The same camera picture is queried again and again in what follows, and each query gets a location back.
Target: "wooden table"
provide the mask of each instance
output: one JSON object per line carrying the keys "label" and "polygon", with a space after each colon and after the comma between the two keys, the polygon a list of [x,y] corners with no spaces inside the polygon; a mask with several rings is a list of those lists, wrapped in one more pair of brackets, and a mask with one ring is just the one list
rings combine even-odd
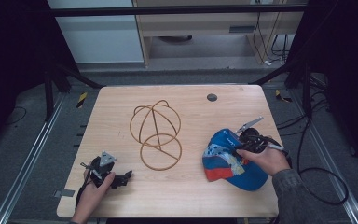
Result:
{"label": "wooden table", "polygon": [[[216,101],[207,99],[210,93],[217,96]],[[134,109],[160,100],[167,101],[181,120],[176,139],[182,146],[182,155],[173,168],[165,171],[152,170],[142,163],[142,144],[132,137],[130,131]],[[175,114],[163,110],[173,126],[178,127]],[[124,175],[133,170],[133,175],[128,186],[109,190],[93,214],[95,217],[274,217],[278,214],[277,197],[270,178],[261,189],[253,192],[239,189],[224,179],[209,182],[201,160],[204,149],[217,131],[229,128],[235,132],[243,123],[259,116],[264,119],[254,127],[261,134],[271,135],[281,143],[264,92],[259,86],[102,88],[65,186],[66,189],[76,190],[76,194],[61,198],[57,214],[71,217],[74,213],[77,191],[83,183],[84,167],[80,163],[88,163],[106,151],[117,158],[113,171]],[[143,127],[142,141],[156,133],[151,118]],[[142,119],[142,116],[135,117],[132,121],[135,135]],[[172,127],[166,125],[161,116],[156,116],[156,121],[160,133],[172,132]],[[171,141],[163,149],[168,150],[166,148],[170,145],[174,148],[177,143]],[[144,150],[147,162],[162,167],[170,161],[163,160],[161,154],[158,150]]]}

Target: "black tripod leg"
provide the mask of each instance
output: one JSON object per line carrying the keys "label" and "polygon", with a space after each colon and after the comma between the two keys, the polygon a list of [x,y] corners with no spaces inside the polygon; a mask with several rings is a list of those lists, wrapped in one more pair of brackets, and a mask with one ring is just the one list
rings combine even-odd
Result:
{"label": "black tripod leg", "polygon": [[263,85],[264,83],[270,81],[271,79],[277,77],[278,75],[285,73],[285,72],[289,72],[293,66],[295,65],[296,61],[293,60],[290,63],[284,64],[283,66],[277,68],[276,70],[274,70],[273,72],[269,73],[268,75],[258,79],[257,81],[254,82],[250,82],[249,85]]}
{"label": "black tripod leg", "polygon": [[280,220],[279,220],[279,214],[272,218],[271,221],[268,224],[279,224]]}
{"label": "black tripod leg", "polygon": [[59,73],[59,71],[57,71],[57,67],[50,67],[50,78],[53,80],[60,92],[69,92],[69,90],[71,90],[71,83],[69,83],[66,76],[63,76]]}
{"label": "black tripod leg", "polygon": [[104,87],[104,85],[93,82],[93,81],[89,80],[88,78],[81,76],[77,72],[74,72],[71,69],[69,69],[61,64],[57,64],[57,68],[61,69],[67,75],[76,78],[77,80],[91,86],[94,89],[100,89],[100,88]]}
{"label": "black tripod leg", "polygon": [[305,63],[303,79],[303,109],[309,119],[312,119],[312,107],[310,105],[310,66]]}
{"label": "black tripod leg", "polygon": [[296,66],[290,71],[289,76],[284,81],[284,85],[287,88],[294,88],[298,85],[301,79],[304,77],[304,67],[306,66],[305,61],[297,61]]}
{"label": "black tripod leg", "polygon": [[54,103],[53,103],[53,89],[52,82],[50,78],[50,73],[48,67],[45,70],[45,94],[46,94],[46,118],[45,121],[48,121],[53,114]]}

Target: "gray sleeve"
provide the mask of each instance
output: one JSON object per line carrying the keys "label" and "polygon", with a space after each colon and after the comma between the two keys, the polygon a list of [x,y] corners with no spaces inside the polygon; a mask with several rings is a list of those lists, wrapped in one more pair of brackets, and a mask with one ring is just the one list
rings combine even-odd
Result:
{"label": "gray sleeve", "polygon": [[325,223],[312,196],[295,170],[283,170],[272,177],[278,196],[280,223]]}

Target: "blue hat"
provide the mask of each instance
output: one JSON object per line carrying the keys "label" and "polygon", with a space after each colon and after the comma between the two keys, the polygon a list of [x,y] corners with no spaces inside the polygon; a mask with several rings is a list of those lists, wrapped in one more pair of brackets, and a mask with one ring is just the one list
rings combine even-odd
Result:
{"label": "blue hat", "polygon": [[229,129],[222,129],[211,138],[202,155],[209,181],[224,178],[238,188],[249,191],[257,190],[266,183],[268,174],[254,162],[244,160],[235,153],[241,145],[239,137]]}

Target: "red fabric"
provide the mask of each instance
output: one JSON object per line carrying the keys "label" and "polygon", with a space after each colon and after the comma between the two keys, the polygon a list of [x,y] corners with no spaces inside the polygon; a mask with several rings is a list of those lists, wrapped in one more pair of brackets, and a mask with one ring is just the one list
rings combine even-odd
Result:
{"label": "red fabric", "polygon": [[232,174],[231,168],[215,168],[212,170],[208,170],[208,169],[204,169],[204,170],[205,170],[206,178],[209,181],[226,179],[234,176],[234,174]]}

